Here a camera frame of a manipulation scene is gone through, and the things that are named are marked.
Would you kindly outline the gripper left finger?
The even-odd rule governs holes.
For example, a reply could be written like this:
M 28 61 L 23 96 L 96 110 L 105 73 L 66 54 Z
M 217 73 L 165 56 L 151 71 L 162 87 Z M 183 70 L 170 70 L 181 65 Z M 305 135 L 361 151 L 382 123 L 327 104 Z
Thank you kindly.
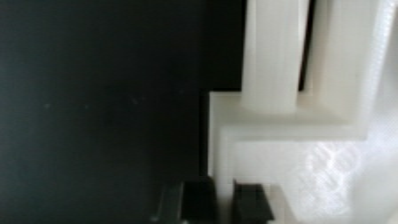
M 151 224 L 217 224 L 217 197 L 211 180 L 163 187 Z

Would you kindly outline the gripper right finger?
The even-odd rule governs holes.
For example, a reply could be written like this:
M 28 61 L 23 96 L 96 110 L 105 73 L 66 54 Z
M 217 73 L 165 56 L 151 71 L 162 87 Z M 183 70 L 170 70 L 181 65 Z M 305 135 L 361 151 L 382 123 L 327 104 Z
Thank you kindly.
M 231 224 L 268 224 L 273 220 L 263 186 L 259 184 L 234 183 Z

